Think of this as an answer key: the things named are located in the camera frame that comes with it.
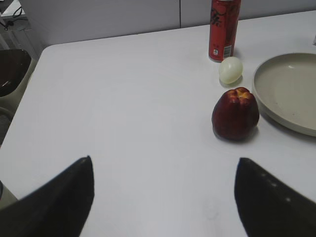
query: beige plate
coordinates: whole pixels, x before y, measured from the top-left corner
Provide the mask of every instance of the beige plate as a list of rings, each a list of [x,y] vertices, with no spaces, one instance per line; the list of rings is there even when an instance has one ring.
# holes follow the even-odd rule
[[[316,54],[291,53],[269,59],[254,75],[259,108],[280,124],[316,136]]]

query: egg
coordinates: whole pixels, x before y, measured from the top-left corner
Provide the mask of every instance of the egg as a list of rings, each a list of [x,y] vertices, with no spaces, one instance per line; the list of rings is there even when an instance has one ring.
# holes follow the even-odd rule
[[[219,79],[224,84],[231,84],[242,74],[242,62],[236,57],[228,57],[219,66]]]

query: gray wall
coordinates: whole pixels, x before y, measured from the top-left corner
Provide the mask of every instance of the gray wall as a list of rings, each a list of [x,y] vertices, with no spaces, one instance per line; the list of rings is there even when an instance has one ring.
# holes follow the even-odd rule
[[[179,0],[20,0],[44,46],[180,27]]]
[[[210,0],[20,0],[43,46],[209,24]],[[241,19],[316,9],[316,0],[241,0]]]
[[[209,24],[211,0],[181,0],[181,27]],[[241,0],[240,18],[316,10],[316,0]]]

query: apple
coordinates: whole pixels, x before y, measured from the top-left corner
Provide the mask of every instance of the apple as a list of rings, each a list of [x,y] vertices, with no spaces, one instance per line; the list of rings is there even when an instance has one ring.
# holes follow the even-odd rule
[[[259,121],[257,101],[244,87],[226,91],[212,114],[215,135],[228,140],[248,137]]]

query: red can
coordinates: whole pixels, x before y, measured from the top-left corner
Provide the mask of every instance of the red can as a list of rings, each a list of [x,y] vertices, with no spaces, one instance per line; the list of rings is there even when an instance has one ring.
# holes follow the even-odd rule
[[[234,53],[240,4],[241,0],[212,0],[208,55],[214,61]]]

